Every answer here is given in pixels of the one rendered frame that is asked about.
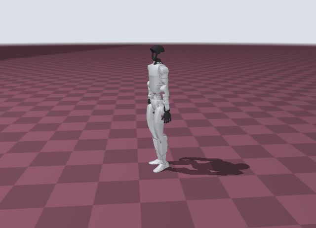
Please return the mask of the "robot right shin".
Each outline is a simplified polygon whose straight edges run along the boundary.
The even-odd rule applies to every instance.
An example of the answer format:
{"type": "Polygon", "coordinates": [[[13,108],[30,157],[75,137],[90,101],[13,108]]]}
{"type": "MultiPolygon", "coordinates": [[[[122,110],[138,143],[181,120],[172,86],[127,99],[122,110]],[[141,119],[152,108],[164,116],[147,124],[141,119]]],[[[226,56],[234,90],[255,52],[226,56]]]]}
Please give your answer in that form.
{"type": "Polygon", "coordinates": [[[160,156],[159,156],[159,152],[158,152],[157,139],[155,139],[153,135],[152,135],[152,137],[153,137],[154,147],[155,147],[155,150],[156,150],[156,153],[157,153],[157,156],[158,156],[158,160],[160,160],[160,156]]]}

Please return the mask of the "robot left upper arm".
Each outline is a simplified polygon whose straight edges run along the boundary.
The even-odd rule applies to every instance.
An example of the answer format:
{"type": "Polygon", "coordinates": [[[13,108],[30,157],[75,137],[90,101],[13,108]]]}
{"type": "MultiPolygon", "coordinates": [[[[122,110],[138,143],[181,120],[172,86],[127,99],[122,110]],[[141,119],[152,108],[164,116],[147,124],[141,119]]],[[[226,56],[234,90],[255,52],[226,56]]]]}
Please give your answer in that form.
{"type": "Polygon", "coordinates": [[[161,86],[160,91],[164,93],[164,88],[167,86],[168,87],[168,67],[165,66],[160,66],[159,67],[159,73],[161,74],[161,81],[163,86],[161,86]]]}

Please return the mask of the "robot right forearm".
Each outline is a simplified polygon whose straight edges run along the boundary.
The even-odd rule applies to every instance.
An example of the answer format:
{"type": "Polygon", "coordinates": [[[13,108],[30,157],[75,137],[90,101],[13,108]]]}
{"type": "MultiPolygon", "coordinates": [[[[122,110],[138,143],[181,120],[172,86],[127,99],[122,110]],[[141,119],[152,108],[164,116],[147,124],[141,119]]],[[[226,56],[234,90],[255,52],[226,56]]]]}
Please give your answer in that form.
{"type": "Polygon", "coordinates": [[[149,91],[149,94],[148,94],[148,99],[150,99],[150,102],[151,100],[153,99],[153,92],[150,91],[150,87],[148,87],[148,91],[149,91]]]}

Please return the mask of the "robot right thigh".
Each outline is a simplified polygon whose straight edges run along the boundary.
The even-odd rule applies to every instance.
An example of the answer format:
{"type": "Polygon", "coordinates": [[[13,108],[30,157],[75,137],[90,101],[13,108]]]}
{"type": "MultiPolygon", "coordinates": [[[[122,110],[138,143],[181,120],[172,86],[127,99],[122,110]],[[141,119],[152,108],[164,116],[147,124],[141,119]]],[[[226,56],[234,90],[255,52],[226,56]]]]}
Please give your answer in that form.
{"type": "Polygon", "coordinates": [[[155,139],[157,139],[155,130],[154,130],[154,113],[153,112],[155,112],[155,110],[152,108],[152,105],[151,104],[147,105],[147,113],[146,113],[147,124],[148,124],[151,134],[154,136],[155,139]]]}

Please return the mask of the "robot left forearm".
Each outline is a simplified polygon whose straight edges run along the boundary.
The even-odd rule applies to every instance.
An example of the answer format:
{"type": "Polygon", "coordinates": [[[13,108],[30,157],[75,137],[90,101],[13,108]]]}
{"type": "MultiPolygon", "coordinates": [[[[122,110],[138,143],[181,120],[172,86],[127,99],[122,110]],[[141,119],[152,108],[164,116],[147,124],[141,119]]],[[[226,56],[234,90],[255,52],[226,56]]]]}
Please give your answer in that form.
{"type": "Polygon", "coordinates": [[[164,88],[164,92],[165,93],[163,93],[163,95],[162,95],[163,96],[163,105],[165,106],[165,110],[167,111],[170,109],[170,107],[169,107],[169,89],[167,86],[164,88]]]}

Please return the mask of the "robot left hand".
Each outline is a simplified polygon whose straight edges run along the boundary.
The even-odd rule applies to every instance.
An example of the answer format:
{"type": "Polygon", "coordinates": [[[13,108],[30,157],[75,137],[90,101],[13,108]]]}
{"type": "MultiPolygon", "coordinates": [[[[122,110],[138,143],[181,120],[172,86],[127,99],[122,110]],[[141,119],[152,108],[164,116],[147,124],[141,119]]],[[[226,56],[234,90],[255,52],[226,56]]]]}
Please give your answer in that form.
{"type": "Polygon", "coordinates": [[[164,123],[169,123],[170,121],[171,121],[171,114],[170,114],[170,110],[165,110],[165,106],[163,107],[164,108],[164,116],[162,117],[162,119],[161,120],[163,120],[163,118],[164,118],[164,123]]]}

